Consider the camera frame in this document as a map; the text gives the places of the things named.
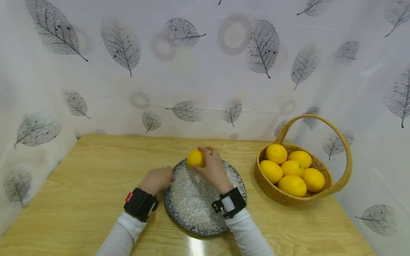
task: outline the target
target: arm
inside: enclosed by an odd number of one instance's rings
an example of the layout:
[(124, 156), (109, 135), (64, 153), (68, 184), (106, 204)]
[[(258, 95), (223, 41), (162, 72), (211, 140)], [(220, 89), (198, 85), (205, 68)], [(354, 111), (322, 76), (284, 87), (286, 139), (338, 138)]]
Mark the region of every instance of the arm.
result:
[[(205, 167), (194, 166), (194, 170), (201, 174), (221, 195), (230, 192), (234, 186), (228, 179), (221, 156), (213, 147), (199, 147), (205, 155)], [(247, 209), (244, 208), (231, 219), (225, 220), (233, 233), (242, 256), (273, 256), (266, 239), (253, 222)]]
[(147, 225), (123, 212), (98, 250), (96, 256), (129, 256), (132, 246)]
[(242, 256), (273, 256), (274, 253), (245, 208), (225, 220), (233, 233)]
[[(173, 181), (172, 168), (168, 166), (167, 168), (149, 170), (138, 188), (155, 196), (160, 191), (167, 189)], [(142, 222), (124, 211), (115, 222), (96, 256), (129, 256), (138, 236), (146, 225), (146, 222)]]

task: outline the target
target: red tag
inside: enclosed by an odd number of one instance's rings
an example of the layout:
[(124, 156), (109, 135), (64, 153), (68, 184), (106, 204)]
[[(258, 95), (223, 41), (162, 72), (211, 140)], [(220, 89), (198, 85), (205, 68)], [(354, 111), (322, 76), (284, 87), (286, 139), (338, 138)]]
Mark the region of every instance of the red tag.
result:
[(126, 201), (126, 202), (129, 202), (129, 201), (131, 200), (132, 196), (133, 196), (133, 194), (132, 194), (132, 193), (129, 193), (128, 196), (127, 196), (127, 198), (125, 199), (125, 201)]

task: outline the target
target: left hand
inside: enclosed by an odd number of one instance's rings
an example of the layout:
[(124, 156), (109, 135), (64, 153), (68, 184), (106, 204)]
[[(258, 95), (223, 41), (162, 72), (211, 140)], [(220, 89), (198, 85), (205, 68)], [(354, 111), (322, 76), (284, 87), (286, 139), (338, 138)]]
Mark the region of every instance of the left hand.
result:
[(138, 185), (138, 188), (155, 196), (158, 192), (166, 190), (174, 180), (171, 166), (152, 169), (147, 172), (144, 180)]

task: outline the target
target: basket handle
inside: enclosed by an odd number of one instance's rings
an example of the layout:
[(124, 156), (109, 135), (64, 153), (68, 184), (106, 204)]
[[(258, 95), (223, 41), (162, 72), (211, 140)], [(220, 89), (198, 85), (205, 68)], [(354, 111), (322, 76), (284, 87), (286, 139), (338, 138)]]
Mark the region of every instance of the basket handle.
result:
[(336, 192), (339, 192), (340, 190), (342, 190), (342, 188), (344, 188), (347, 185), (347, 182), (350, 179), (350, 175), (352, 173), (352, 154), (350, 151), (350, 146), (347, 143), (346, 138), (343, 136), (343, 134), (341, 133), (341, 131), (331, 122), (329, 122), (327, 119), (321, 117), (321, 116), (317, 116), (317, 115), (311, 115), (311, 114), (303, 114), (297, 117), (294, 117), (293, 119), (289, 120), (280, 130), (279, 134), (277, 135), (276, 139), (274, 140), (273, 143), (275, 144), (283, 144), (283, 141), (285, 139), (285, 136), (287, 134), (287, 132), (289, 131), (290, 126), (297, 120), (301, 119), (301, 118), (316, 118), (321, 120), (322, 122), (324, 122), (325, 124), (327, 124), (328, 126), (330, 126), (333, 131), (335, 131), (335, 133), (339, 136), (339, 138), (341, 139), (343, 146), (344, 146), (344, 151), (346, 153), (346, 169), (344, 170), (344, 173), (342, 175), (342, 177), (340, 178), (340, 180), (338, 182), (336, 182), (335, 184), (333, 184), (332, 186), (328, 187), (327, 189), (322, 190), (321, 192), (317, 193), (316, 195), (312, 196), (313, 198), (321, 198), (321, 197), (325, 197), (331, 194), (334, 194)]

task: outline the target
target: backdrop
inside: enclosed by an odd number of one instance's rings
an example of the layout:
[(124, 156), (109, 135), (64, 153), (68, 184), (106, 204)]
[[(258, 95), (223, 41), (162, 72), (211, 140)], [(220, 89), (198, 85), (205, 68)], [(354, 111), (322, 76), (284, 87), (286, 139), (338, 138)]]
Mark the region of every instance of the backdrop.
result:
[[(314, 113), (351, 143), (340, 204), (378, 254), (408, 252), (408, 0), (0, 5), (0, 234), (82, 134), (272, 141)], [(341, 176), (325, 124), (288, 139)]]

